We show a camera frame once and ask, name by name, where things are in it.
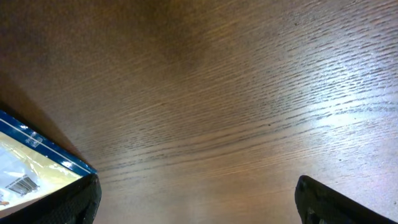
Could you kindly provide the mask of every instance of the plastic package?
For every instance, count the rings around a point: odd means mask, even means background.
[[[0,211],[96,171],[0,110]]]

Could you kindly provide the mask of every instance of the black object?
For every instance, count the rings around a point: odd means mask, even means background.
[[[91,224],[101,200],[96,174],[89,174],[0,219],[0,224]]]
[[[397,224],[306,175],[294,197],[303,224]]]

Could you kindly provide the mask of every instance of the blue package edge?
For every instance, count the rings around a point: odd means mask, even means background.
[[[97,171],[74,155],[0,110],[0,131],[72,172],[85,176]]]

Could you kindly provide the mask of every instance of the brown wood tabletop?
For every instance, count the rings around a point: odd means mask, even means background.
[[[1,100],[99,172],[95,223],[398,221],[397,0],[1,1]]]

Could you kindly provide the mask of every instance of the wooden table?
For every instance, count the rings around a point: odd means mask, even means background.
[[[398,221],[398,1],[2,1],[1,99],[99,171],[95,223]]]

